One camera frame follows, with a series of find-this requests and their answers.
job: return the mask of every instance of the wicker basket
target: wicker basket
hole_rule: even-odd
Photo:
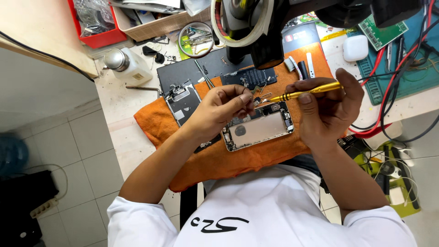
[[[119,29],[136,41],[162,36],[171,31],[181,29],[191,22],[210,20],[210,8],[206,8],[195,16],[190,16],[186,11],[166,16],[136,27],[130,26],[129,17],[118,7],[113,7]]]

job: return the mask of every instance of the green circuit board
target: green circuit board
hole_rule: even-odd
[[[375,26],[373,15],[369,15],[369,17],[360,22],[358,26],[376,51],[380,50],[409,29],[404,22],[399,22],[386,28],[378,28]]]

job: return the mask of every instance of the white desk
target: white desk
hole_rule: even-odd
[[[326,32],[326,28],[320,26],[317,26],[317,29],[320,37],[330,33]],[[322,43],[328,65],[331,68],[333,76],[335,76],[337,68],[343,67],[357,78],[361,78],[356,63],[346,62],[343,59],[342,44],[346,38],[347,36],[344,35]],[[141,46],[131,49],[138,54],[142,52]],[[171,42],[169,45],[163,45],[160,53],[164,54],[165,52],[167,52],[167,55],[175,55],[177,60],[180,60],[178,48],[175,43]],[[141,56],[145,58],[149,66],[153,63],[152,57]],[[152,68],[153,79],[141,86],[160,88],[157,68],[161,66],[164,65],[159,65],[154,62]],[[133,115],[140,110],[140,108],[153,102],[157,98],[157,92],[126,89],[125,83],[116,79],[113,72],[108,70],[105,71],[104,77],[96,80],[96,87],[119,161],[119,166],[123,178],[126,180],[140,162],[155,151],[154,145],[137,125]],[[392,123],[439,109],[439,97],[437,97],[437,95],[439,95],[439,87],[395,101],[394,106],[385,118],[385,123]],[[360,115],[354,124],[360,127],[369,126],[377,120],[378,112],[379,105],[373,106],[366,92],[361,105]]]

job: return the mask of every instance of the yellow screwdriver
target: yellow screwdriver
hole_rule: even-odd
[[[301,95],[303,93],[316,94],[316,93],[323,93],[323,92],[327,92],[327,91],[331,91],[331,90],[335,90],[335,89],[339,89],[339,88],[343,88],[343,86],[338,81],[336,81],[333,83],[318,86],[318,87],[313,88],[313,89],[308,90],[308,91],[299,91],[299,92],[294,92],[294,93],[289,93],[289,94],[283,94],[281,96],[277,96],[277,97],[274,97],[271,99],[264,99],[261,103],[285,101],[285,100],[290,100],[292,98],[297,98],[297,97],[299,97],[299,95]]]

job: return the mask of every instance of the red tray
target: red tray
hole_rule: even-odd
[[[114,17],[113,7],[110,6],[111,13],[113,15],[114,24],[116,26],[115,29],[110,30],[108,32],[95,34],[88,37],[81,38],[81,26],[79,25],[79,21],[76,19],[76,9],[73,3],[73,0],[67,0],[68,5],[70,7],[70,12],[72,13],[73,22],[75,23],[76,32],[78,33],[78,38],[80,41],[84,42],[86,45],[90,46],[93,49],[106,46],[109,44],[114,44],[120,41],[126,40],[126,34],[119,29],[117,25],[116,18]]]

